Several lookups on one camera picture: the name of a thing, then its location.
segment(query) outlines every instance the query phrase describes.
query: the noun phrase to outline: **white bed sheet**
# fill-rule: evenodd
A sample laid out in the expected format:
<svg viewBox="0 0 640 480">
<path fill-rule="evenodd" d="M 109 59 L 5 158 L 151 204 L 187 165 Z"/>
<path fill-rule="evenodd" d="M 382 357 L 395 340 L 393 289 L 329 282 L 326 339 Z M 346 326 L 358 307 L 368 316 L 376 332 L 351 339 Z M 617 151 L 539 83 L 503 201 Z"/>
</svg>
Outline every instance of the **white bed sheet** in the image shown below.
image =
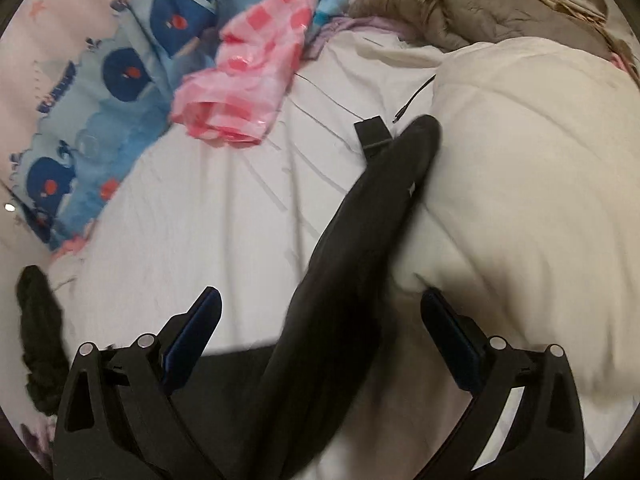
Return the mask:
<svg viewBox="0 0 640 480">
<path fill-rule="evenodd" d="M 262 145 L 212 147 L 172 126 L 104 209 L 91 243 L 49 270 L 72 354 L 87 340 L 126 346 L 158 332 L 207 285 L 223 297 L 207 352 L 275 340 L 319 235 L 364 169 L 353 123 L 380 115 L 395 134 L 428 113 L 431 88 L 392 125 L 446 56 L 344 32 L 299 70 Z M 394 307 L 404 314 L 389 386 L 374 394 L 374 366 L 344 427 L 300 478 L 413 478 L 462 414 L 468 397 L 447 377 L 417 310 L 407 316 L 399 298 Z M 583 399 L 588 470 L 634 408 L 631 398 L 606 410 Z"/>
</svg>

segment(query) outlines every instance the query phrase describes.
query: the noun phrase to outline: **star print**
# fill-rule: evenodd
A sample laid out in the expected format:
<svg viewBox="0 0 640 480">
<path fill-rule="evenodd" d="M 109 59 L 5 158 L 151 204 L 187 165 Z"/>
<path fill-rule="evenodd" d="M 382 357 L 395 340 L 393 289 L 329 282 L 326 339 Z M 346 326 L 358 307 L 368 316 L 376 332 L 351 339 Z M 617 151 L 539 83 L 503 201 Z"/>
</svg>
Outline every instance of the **star print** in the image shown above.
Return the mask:
<svg viewBox="0 0 640 480">
<path fill-rule="evenodd" d="M 37 2 L 34 2 L 33 4 L 31 4 L 31 10 L 29 11 L 29 17 L 33 21 L 35 21 L 36 20 L 36 16 L 38 14 L 40 14 L 46 8 L 47 7 L 44 6 L 44 1 L 43 0 L 38 0 Z"/>
</svg>

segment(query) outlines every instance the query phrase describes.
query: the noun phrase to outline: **metal rivet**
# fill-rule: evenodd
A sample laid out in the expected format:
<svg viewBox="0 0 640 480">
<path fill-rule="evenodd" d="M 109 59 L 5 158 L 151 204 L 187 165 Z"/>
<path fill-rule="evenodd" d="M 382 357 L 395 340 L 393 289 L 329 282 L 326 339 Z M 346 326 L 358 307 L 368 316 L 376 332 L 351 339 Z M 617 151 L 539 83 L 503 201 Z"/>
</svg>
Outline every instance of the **metal rivet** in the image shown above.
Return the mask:
<svg viewBox="0 0 640 480">
<path fill-rule="evenodd" d="M 504 350 L 507 348 L 507 342 L 498 336 L 489 339 L 489 344 L 491 345 L 491 348 L 495 348 L 496 350 Z"/>
<path fill-rule="evenodd" d="M 92 343 L 82 343 L 78 351 L 80 355 L 89 355 L 94 351 L 94 345 Z"/>
<path fill-rule="evenodd" d="M 551 345 L 551 348 L 549 348 L 549 351 L 552 353 L 552 355 L 555 355 L 556 357 L 562 357 L 564 355 L 564 349 L 558 345 Z"/>
<path fill-rule="evenodd" d="M 156 340 L 151 334 L 141 335 L 138 338 L 138 346 L 140 348 L 149 348 Z"/>
</svg>

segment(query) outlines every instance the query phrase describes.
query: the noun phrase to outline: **light blue fabric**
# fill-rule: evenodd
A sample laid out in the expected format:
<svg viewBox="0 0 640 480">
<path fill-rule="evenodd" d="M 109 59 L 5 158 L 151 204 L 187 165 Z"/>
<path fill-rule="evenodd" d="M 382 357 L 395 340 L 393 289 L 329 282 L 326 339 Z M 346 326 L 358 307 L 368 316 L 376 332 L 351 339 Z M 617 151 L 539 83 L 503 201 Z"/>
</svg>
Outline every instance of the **light blue fabric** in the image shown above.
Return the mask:
<svg viewBox="0 0 640 480">
<path fill-rule="evenodd" d="M 311 25 L 305 35 L 305 44 L 311 43 L 332 18 L 343 16 L 349 8 L 349 0 L 320 0 Z"/>
<path fill-rule="evenodd" d="M 182 77 L 211 66 L 220 28 L 258 1 L 111 2 L 116 33 L 88 39 L 79 62 L 69 61 L 38 106 L 43 117 L 30 147 L 11 157 L 14 199 L 52 250 L 97 218 L 167 129 Z"/>
</svg>

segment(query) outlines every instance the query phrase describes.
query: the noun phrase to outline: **pink gingham fabric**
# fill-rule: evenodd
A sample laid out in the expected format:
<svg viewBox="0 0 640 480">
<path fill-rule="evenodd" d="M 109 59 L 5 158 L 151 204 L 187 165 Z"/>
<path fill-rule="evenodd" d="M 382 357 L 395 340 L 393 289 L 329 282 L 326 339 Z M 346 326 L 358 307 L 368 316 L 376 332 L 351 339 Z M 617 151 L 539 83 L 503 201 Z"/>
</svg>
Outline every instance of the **pink gingham fabric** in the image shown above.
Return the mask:
<svg viewBox="0 0 640 480">
<path fill-rule="evenodd" d="M 319 0 L 263 0 L 220 32 L 216 67 L 184 78 L 171 118 L 198 139 L 260 143 L 300 65 Z"/>
</svg>

